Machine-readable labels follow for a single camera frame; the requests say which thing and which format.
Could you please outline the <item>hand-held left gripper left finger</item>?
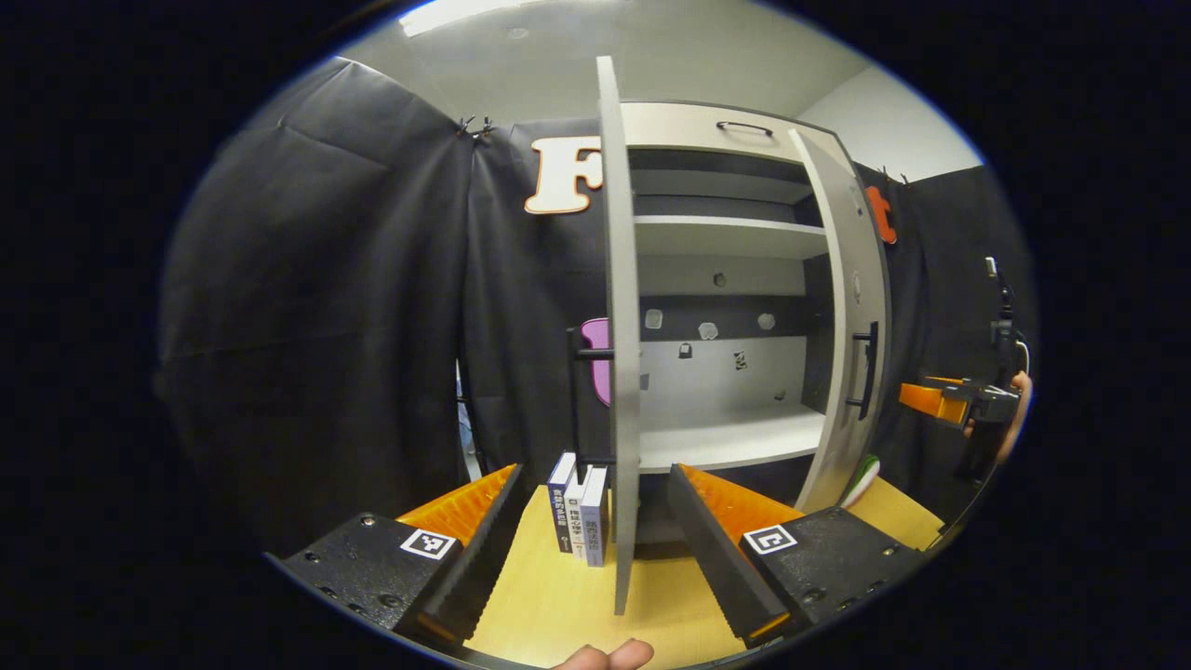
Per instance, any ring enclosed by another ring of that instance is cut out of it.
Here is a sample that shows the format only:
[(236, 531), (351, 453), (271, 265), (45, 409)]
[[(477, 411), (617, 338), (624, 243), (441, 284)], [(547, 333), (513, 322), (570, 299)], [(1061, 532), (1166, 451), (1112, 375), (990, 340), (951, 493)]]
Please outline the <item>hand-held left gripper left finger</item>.
[(435, 493), (362, 471), (274, 509), (266, 556), (339, 610), (434, 649), (474, 635), (525, 509), (525, 467)]

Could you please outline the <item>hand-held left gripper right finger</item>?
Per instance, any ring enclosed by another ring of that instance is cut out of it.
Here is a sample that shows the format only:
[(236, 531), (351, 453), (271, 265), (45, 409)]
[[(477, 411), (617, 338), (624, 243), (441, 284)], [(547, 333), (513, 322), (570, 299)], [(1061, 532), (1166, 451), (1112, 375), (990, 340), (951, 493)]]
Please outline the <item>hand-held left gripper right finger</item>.
[(842, 506), (802, 514), (685, 463), (671, 467), (667, 501), (747, 649), (833, 624), (925, 561)]

